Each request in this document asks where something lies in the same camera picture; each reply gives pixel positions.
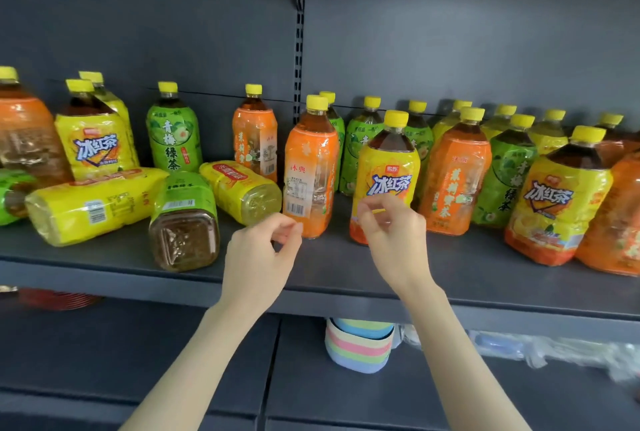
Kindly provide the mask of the person's right forearm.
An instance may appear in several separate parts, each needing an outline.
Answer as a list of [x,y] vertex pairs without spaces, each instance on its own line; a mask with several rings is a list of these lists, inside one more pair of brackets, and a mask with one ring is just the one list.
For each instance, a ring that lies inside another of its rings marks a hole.
[[451,431],[532,431],[432,281],[397,292],[408,310]]

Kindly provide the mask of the slotted dark grey shelf upright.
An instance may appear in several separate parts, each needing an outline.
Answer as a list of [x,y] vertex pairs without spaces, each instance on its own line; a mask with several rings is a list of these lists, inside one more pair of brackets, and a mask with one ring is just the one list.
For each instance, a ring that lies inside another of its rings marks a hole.
[[297,124],[302,108],[302,79],[303,79],[303,31],[305,26],[305,0],[294,0],[296,7],[296,38],[294,53],[294,100],[293,123]]

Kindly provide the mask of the person's right hand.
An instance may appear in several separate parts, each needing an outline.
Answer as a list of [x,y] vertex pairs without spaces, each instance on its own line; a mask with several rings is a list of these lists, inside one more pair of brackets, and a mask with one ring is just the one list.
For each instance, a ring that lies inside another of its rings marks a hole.
[[380,275],[405,303],[444,297],[428,262],[426,220],[393,194],[364,197],[359,207],[380,208],[382,241],[369,246]]

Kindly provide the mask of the large orange label tea bottle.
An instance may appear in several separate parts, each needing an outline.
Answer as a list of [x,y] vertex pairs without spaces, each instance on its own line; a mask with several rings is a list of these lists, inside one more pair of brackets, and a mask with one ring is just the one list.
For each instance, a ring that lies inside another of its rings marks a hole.
[[34,176],[38,187],[74,180],[52,113],[11,66],[0,66],[0,164]]

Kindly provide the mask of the clear plastic wrapped goods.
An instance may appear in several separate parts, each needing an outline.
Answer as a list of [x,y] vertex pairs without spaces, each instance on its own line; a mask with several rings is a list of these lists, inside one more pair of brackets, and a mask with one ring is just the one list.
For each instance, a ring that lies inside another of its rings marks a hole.
[[523,362],[530,368],[543,368],[548,361],[553,360],[602,369],[617,384],[640,382],[640,344],[597,343],[572,338],[501,334],[515,336],[526,344]]

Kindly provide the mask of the yellow label tea bottle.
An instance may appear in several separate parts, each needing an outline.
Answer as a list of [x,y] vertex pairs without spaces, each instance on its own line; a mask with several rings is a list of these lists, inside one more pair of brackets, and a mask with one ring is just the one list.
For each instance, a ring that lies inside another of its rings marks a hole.
[[25,199],[37,233],[54,247],[91,240],[152,215],[169,174],[135,168],[38,189]]
[[54,126],[76,181],[139,167],[125,119],[88,79],[67,79],[70,100]]
[[217,206],[244,226],[282,210],[282,192],[276,182],[238,162],[206,162],[199,173],[211,185]]
[[132,159],[136,166],[140,166],[138,152],[134,144],[134,135],[132,132],[129,110],[125,103],[105,87],[103,75],[99,71],[79,71],[78,74],[81,79],[89,80],[94,87],[94,95],[116,112],[121,119],[123,119],[126,127],[127,138],[131,146]]

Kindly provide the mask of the person's left forearm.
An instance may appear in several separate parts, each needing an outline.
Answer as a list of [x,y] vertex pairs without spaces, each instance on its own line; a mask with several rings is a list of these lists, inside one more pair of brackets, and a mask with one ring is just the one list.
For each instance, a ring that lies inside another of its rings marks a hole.
[[198,431],[231,358],[273,302],[234,295],[207,309],[187,345],[118,431]]

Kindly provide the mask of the slim orange label tea bottle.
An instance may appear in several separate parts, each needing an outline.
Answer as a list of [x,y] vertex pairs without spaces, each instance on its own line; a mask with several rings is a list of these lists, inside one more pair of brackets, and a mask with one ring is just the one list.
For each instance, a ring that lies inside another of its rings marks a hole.
[[232,120],[234,157],[240,165],[277,182],[277,121],[262,99],[261,84],[246,84]]

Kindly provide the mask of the green label tea bottle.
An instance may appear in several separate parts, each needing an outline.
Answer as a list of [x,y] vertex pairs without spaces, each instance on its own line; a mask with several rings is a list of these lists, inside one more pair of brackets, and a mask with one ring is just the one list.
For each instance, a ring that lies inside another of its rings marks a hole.
[[146,116],[154,166],[197,173],[203,156],[196,113],[180,98],[176,82],[159,81],[157,87],[159,98]]
[[37,185],[36,177],[23,170],[0,168],[0,226],[28,217],[26,197]]
[[220,255],[214,192],[199,173],[166,177],[154,202],[148,229],[154,260],[166,271],[187,272],[211,265]]

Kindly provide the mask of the row of assorted drink bottles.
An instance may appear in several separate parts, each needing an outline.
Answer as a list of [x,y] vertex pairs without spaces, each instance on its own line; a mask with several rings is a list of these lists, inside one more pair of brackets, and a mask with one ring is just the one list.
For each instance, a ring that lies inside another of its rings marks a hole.
[[[484,110],[465,107],[461,120],[435,145],[420,199],[419,213],[426,230],[461,236],[475,220],[477,199],[498,205],[496,187],[484,179],[490,174],[493,141],[479,126]],[[410,205],[417,176],[417,150],[386,149],[386,141],[406,138],[408,112],[389,110],[384,128],[361,148],[356,188],[349,220],[349,236],[361,245],[369,240],[357,215],[357,204],[366,196],[390,193]],[[577,126],[561,148],[537,157],[516,156],[513,162],[515,192],[502,194],[508,205],[505,241],[541,265],[560,266],[577,253],[597,209],[612,186],[612,175],[601,162],[596,144],[604,139],[599,127]]]

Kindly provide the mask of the blue item in plastic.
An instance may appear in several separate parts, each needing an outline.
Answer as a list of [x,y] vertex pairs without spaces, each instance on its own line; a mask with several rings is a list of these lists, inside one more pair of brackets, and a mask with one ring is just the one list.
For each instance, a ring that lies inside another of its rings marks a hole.
[[478,354],[483,357],[523,361],[526,344],[519,338],[508,334],[470,331],[468,333]]

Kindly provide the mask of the dark grey shelf back panel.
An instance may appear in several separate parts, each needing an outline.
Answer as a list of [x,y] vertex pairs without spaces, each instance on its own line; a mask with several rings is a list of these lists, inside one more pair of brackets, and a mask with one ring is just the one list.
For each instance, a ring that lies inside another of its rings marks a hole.
[[305,94],[603,112],[640,128],[640,0],[305,0]]
[[113,88],[294,98],[293,0],[0,0],[0,64],[26,84],[100,71]]

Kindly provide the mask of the person's left hand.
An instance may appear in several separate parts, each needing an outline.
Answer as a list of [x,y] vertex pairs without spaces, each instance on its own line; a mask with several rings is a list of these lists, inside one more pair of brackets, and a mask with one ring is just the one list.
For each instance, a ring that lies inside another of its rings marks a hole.
[[220,303],[257,320],[279,297],[292,267],[271,267],[271,255],[280,246],[273,234],[301,234],[302,224],[281,213],[236,231],[227,245]]

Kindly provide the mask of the dark grey metal shelf board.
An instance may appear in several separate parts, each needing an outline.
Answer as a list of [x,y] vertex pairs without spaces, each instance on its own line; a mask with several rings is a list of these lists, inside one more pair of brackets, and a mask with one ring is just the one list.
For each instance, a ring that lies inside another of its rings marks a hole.
[[[327,231],[305,240],[272,313],[409,323],[403,304],[348,234],[351,201],[337,197]],[[156,266],[148,221],[76,245],[46,243],[28,220],[0,227],[0,284],[204,307],[220,296],[223,257],[241,225],[220,214],[221,255],[186,273]],[[429,267],[466,329],[640,343],[640,278],[576,261],[537,265],[498,231],[427,233]]]
[[[106,300],[69,313],[0,302],[0,431],[116,431],[204,311]],[[448,431],[422,354],[366,375],[332,362],[324,321],[267,315],[221,379],[201,431]],[[640,404],[603,371],[486,363],[534,431],[640,431]]]

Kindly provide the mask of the pastel striped stacked containers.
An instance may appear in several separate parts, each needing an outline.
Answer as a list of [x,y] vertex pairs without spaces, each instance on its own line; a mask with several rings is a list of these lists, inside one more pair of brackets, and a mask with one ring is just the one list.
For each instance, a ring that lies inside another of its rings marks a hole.
[[326,319],[327,354],[334,363],[348,370],[364,374],[380,371],[398,344],[393,323]]

